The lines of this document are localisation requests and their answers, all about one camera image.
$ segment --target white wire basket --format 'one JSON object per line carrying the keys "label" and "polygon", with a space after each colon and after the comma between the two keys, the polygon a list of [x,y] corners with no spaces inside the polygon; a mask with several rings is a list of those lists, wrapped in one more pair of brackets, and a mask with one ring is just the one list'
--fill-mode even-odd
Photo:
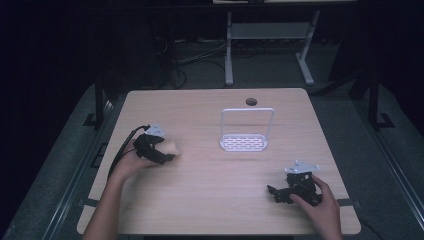
{"label": "white wire basket", "polygon": [[[224,134],[226,128],[225,114],[229,112],[270,112],[270,117],[267,122],[266,133],[231,133]],[[271,130],[272,121],[274,119],[274,109],[272,108],[233,108],[224,109],[221,113],[221,139],[220,145],[227,152],[260,152],[268,145],[268,135]]]}

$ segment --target dark background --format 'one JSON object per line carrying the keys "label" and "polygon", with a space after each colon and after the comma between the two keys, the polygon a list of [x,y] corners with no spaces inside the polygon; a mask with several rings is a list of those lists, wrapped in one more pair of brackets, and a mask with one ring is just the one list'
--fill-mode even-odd
{"label": "dark background", "polygon": [[[162,6],[194,2],[210,1],[144,1]],[[167,80],[159,66],[166,69],[167,58],[157,58],[152,32],[190,41],[225,36],[225,12],[163,18],[137,11],[116,14],[107,3],[0,0],[1,235],[75,104],[97,77],[105,80],[112,100],[121,91],[160,88]],[[370,69],[424,134],[423,10],[422,1],[359,1],[347,16],[346,33],[335,31],[342,22],[334,17],[346,20],[342,12],[323,11],[314,41],[341,43],[330,80],[360,67]]]}

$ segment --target metal frame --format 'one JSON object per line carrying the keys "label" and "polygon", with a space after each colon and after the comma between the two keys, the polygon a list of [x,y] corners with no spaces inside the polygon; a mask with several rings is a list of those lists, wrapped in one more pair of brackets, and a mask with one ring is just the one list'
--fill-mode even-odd
{"label": "metal frame", "polygon": [[312,42],[320,11],[314,11],[310,22],[296,23],[233,23],[232,13],[228,12],[227,20],[227,54],[225,56],[225,84],[234,83],[233,65],[231,61],[231,45],[233,39],[304,39],[302,50],[296,53],[303,78],[306,84],[314,85],[314,79],[306,64],[306,55]]}
{"label": "metal frame", "polygon": [[[250,112],[250,111],[269,111],[268,127],[265,135],[261,134],[224,134],[225,113],[226,112]],[[221,113],[221,147],[228,152],[259,152],[268,146],[268,135],[274,120],[274,109],[272,108],[233,108],[224,109]]]}

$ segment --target round hole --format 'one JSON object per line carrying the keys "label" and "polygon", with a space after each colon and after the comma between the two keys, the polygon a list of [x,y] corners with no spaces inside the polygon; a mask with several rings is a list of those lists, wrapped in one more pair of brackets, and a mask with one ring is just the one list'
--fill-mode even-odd
{"label": "round hole", "polygon": [[256,104],[258,104],[258,101],[254,98],[248,98],[246,99],[246,104],[249,106],[256,106]]}

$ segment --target gray carpet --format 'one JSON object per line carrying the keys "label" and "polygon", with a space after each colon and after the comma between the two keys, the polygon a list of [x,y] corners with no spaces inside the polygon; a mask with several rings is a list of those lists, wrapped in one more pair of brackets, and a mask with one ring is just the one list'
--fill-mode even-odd
{"label": "gray carpet", "polygon": [[[304,83],[297,66],[293,53],[299,46],[272,45],[259,55],[234,58],[235,83],[232,88],[301,87],[313,92],[324,87],[328,84],[326,79],[337,46],[312,46],[307,61],[316,81],[314,86]],[[182,53],[195,55],[211,46],[179,47]],[[208,60],[222,65],[224,58],[221,55]],[[211,62],[184,65],[181,70],[187,76],[183,89],[222,88],[225,82],[222,67]],[[364,221],[362,231],[355,236],[346,236],[346,239],[379,239],[371,229],[377,231],[384,239],[424,239],[424,232],[375,141],[374,130],[370,129],[364,120],[361,108],[366,107],[366,99],[349,99],[347,91],[350,85],[351,83],[342,86],[325,97],[311,97],[346,188],[355,202],[358,217]],[[113,107],[107,108],[102,128],[94,131],[91,126],[83,126],[87,115],[94,112],[94,89],[91,87],[87,90],[75,107],[3,239],[43,239],[46,230],[49,231],[44,239],[81,238],[76,231],[76,224],[82,211],[82,201],[87,197],[97,172],[91,164],[93,161],[101,161],[101,157],[96,155],[109,141],[124,100],[125,95],[122,95]],[[382,129],[379,134],[401,160],[401,165],[416,191],[424,197],[424,186],[421,184],[423,177],[420,172],[424,164],[421,161],[424,157],[423,137],[384,88],[380,94],[380,110],[389,115],[396,128]],[[64,194],[69,192],[69,183],[76,178],[76,188],[68,195],[68,200],[64,199]],[[54,225],[56,228],[52,228],[49,224],[58,206],[62,207],[60,212],[63,213],[63,221]],[[119,238],[142,239],[137,236]],[[319,237],[303,236],[295,239]]]}

